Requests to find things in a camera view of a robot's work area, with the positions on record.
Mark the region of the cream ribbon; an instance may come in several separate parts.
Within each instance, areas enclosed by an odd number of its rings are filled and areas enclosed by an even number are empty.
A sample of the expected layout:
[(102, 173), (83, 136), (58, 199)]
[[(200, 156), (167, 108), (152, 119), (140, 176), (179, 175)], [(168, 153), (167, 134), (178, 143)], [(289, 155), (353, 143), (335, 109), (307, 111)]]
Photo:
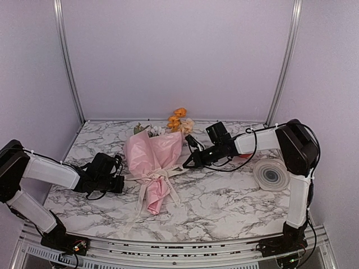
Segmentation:
[(188, 169), (182, 165), (174, 165), (164, 169), (150, 171), (141, 177), (133, 175), (125, 176), (125, 181), (134, 181), (140, 184), (139, 196), (135, 207), (135, 213), (130, 221), (127, 222), (122, 232), (128, 233), (138, 221), (142, 207), (145, 205), (146, 210), (152, 215), (160, 213), (164, 199), (170, 196), (175, 205), (181, 203), (181, 199), (174, 188), (175, 176), (186, 173)]

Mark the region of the peach flower long green stem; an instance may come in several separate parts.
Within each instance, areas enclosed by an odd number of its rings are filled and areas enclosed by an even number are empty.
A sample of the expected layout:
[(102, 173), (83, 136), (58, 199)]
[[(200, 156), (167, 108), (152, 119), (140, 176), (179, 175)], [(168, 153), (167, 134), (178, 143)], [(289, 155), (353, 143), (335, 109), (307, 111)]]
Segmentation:
[(179, 130), (184, 134), (184, 135), (187, 135), (187, 134), (190, 134), (193, 130), (193, 127), (194, 127), (194, 121), (190, 118), (187, 118), (187, 119), (184, 119), (184, 120), (181, 120), (181, 124), (179, 126)]

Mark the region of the orange flower stem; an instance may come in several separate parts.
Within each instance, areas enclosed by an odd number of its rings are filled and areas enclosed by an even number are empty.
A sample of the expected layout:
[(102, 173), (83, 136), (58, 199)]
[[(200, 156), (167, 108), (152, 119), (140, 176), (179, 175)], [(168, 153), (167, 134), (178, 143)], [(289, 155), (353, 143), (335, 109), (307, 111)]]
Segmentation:
[(176, 132), (179, 129), (181, 124), (181, 119), (185, 117), (187, 110), (185, 108), (178, 108), (173, 112), (173, 115), (168, 118), (167, 127), (171, 129), (172, 132)]

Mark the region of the pink wrapping paper sheet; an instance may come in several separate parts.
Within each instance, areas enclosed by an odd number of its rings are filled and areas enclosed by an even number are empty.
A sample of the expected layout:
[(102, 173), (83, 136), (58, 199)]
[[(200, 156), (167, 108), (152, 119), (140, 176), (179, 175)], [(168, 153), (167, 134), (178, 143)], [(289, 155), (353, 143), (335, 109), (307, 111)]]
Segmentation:
[(131, 136), (125, 143), (124, 152), (131, 175), (141, 177), (150, 171), (178, 165), (182, 153), (181, 132), (149, 137), (146, 131)]

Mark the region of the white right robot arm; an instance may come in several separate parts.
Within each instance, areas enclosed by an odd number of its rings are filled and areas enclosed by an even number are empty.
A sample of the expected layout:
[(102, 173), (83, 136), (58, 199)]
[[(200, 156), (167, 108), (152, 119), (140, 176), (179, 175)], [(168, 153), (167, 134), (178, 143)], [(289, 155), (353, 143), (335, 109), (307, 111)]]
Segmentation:
[(206, 129), (212, 142), (204, 147), (192, 135), (185, 140), (190, 156), (183, 163), (184, 168), (208, 168), (223, 158), (233, 158), (258, 151), (279, 150), (286, 166), (291, 194), (286, 225), (294, 229), (304, 227), (313, 194), (314, 171), (319, 163), (321, 149), (310, 127), (298, 119), (292, 119), (277, 126), (262, 129), (248, 128), (244, 133), (231, 136), (222, 122)]

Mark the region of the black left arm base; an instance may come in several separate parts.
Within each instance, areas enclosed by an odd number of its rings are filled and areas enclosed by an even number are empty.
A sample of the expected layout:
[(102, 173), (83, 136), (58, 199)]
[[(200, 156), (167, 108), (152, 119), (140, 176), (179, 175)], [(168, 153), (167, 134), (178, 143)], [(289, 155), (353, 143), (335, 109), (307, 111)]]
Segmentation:
[(56, 219), (56, 226), (48, 233), (43, 233), (41, 245), (63, 251), (66, 254), (85, 256), (88, 251), (90, 239), (68, 234), (60, 219)]

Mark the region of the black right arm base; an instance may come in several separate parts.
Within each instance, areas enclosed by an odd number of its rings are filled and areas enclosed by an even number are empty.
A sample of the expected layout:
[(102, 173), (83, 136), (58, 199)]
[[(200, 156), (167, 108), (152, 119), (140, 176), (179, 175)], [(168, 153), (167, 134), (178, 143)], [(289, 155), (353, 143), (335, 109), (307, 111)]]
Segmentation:
[(285, 222), (282, 235), (259, 240), (256, 250), (260, 251), (263, 257), (269, 257), (304, 249), (308, 246), (305, 239), (307, 226), (308, 221), (299, 228), (294, 228)]

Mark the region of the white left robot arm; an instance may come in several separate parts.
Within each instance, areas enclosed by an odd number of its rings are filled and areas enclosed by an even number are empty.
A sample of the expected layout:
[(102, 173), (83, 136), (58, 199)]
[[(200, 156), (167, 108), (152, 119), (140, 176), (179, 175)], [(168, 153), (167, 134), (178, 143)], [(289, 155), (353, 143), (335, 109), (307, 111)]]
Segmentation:
[(31, 221), (58, 249), (67, 249), (71, 237), (43, 203), (43, 191), (57, 185), (89, 197), (93, 192), (121, 193), (124, 177), (119, 155), (97, 153), (82, 166), (66, 164), (11, 140), (1, 149), (1, 202)]

